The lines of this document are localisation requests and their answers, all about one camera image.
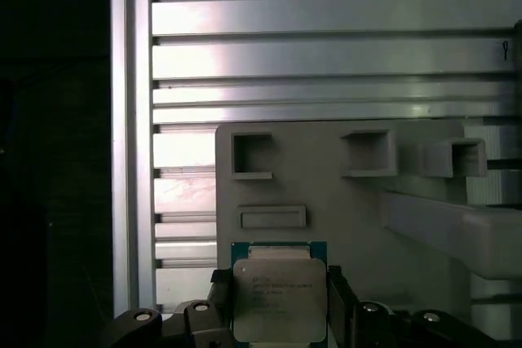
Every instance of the dark background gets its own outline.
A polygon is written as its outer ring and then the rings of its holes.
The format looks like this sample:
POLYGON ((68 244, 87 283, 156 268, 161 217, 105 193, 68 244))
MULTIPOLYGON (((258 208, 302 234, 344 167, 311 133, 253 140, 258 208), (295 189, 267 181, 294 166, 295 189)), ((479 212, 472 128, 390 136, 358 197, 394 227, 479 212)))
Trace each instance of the dark background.
POLYGON ((47 318, 45 346, 73 346, 113 308, 109 0, 0 4, 0 77, 18 83, 6 161, 17 189, 45 211, 47 237, 3 254, 18 265, 5 275, 15 292, 4 294, 27 325, 47 318), (42 290, 46 311, 32 299, 42 290))

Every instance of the rectangular slot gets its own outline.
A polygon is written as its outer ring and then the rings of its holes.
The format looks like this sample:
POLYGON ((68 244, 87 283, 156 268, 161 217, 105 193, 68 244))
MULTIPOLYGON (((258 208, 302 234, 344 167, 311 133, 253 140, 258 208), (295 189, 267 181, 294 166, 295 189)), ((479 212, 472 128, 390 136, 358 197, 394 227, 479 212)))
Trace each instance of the rectangular slot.
POLYGON ((427 177, 484 177, 487 173, 485 142, 454 138, 423 147, 422 175, 427 177))
POLYGON ((296 206, 241 207, 237 209, 241 228, 304 228, 306 208, 296 206))
POLYGON ((270 161, 274 156, 269 133, 232 135, 232 177, 234 179, 271 179, 270 161))
POLYGON ((348 177, 396 175, 395 138, 390 130, 357 130, 344 137, 348 177))
POLYGON ((451 161, 454 177, 481 177, 485 175, 484 142, 472 140, 453 143, 451 161))

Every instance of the gray plastic bracket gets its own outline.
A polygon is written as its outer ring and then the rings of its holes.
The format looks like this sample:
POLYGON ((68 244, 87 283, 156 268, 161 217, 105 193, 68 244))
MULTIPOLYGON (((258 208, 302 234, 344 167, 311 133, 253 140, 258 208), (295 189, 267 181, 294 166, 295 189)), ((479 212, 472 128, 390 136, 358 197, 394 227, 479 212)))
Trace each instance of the gray plastic bracket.
POLYGON ((482 139, 454 138, 422 146, 422 173, 426 177, 484 177, 486 147, 482 139))
POLYGON ((454 257, 489 280, 522 278, 522 212, 381 194, 383 225, 454 257))

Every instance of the silver metal panel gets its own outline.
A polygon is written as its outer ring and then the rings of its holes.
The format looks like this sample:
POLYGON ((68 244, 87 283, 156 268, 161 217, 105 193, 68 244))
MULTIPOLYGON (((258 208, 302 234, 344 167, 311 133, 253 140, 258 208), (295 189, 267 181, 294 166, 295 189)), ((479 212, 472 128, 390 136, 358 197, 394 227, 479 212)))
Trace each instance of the silver metal panel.
POLYGON ((502 38, 373 38, 153 47, 154 79, 506 73, 502 38))
POLYGON ((159 2, 153 4, 153 34, 511 29, 521 7, 522 0, 159 2))
POLYGON ((175 268, 156 271, 158 305, 176 307, 191 299, 206 299, 214 268, 175 268))
POLYGON ((488 159, 517 159, 522 156, 520 135, 515 125, 466 126, 468 138, 480 138, 486 143, 488 159))
POLYGON ((134 19, 139 306, 154 308, 151 0, 135 0, 134 19))
POLYGON ((132 89, 128 77, 133 72, 129 53, 129 26, 133 0, 111 0, 112 72, 112 181, 113 181, 113 300, 114 315, 118 316, 138 306, 138 265, 135 263, 135 206, 132 192, 135 186, 132 135, 134 111, 132 89))
POLYGON ((416 103, 317 103, 154 109, 155 124, 228 121, 299 121, 416 117, 492 117, 515 114, 515 103, 418 101, 416 103))
MULTIPOLYGON (((468 81, 458 79, 437 81, 430 80, 427 77, 401 77, 400 80, 392 78, 270 79, 267 81, 258 79, 215 82, 198 80, 161 81, 159 86, 161 88, 153 92, 153 102, 156 107, 161 108, 193 107, 196 105, 216 106, 220 104, 295 104, 398 99, 415 102, 423 99, 439 101, 497 100, 502 96, 509 97, 515 93, 513 81, 484 81, 479 78, 468 81)), ((172 131, 171 133, 188 131, 191 130, 172 131)), ((199 134, 200 132, 205 131, 198 130, 193 133, 199 134)), ((172 140, 174 137, 162 135, 161 138, 172 140)), ((195 143, 202 143, 202 140, 198 139, 195 143)), ((155 154, 161 154, 161 156, 165 154, 174 155, 169 148, 163 152, 155 152, 155 154)))
POLYGON ((215 128, 154 135, 154 167, 214 166, 215 128))
POLYGON ((157 242, 156 259, 212 259, 217 257, 215 240, 198 240, 192 242, 157 242))
POLYGON ((214 240, 215 223, 158 223, 156 224, 156 238, 159 240, 214 240))
POLYGON ((485 178, 466 178, 467 202, 473 205, 520 204, 521 176, 519 170, 489 170, 485 178))
POLYGON ((522 305, 474 305, 471 307, 471 322, 495 340, 518 340, 522 338, 522 305))
POLYGON ((215 214, 215 176, 180 176, 154 180, 156 214, 215 214))

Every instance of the intel xeon processor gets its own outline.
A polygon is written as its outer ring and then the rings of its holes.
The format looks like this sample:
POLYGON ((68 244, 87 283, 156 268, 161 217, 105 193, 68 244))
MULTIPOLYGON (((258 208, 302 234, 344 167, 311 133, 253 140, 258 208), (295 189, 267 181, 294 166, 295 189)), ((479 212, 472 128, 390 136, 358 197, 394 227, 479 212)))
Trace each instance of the intel xeon processor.
POLYGON ((327 331, 326 265, 318 258, 270 248, 233 265, 238 341, 313 343, 327 331))

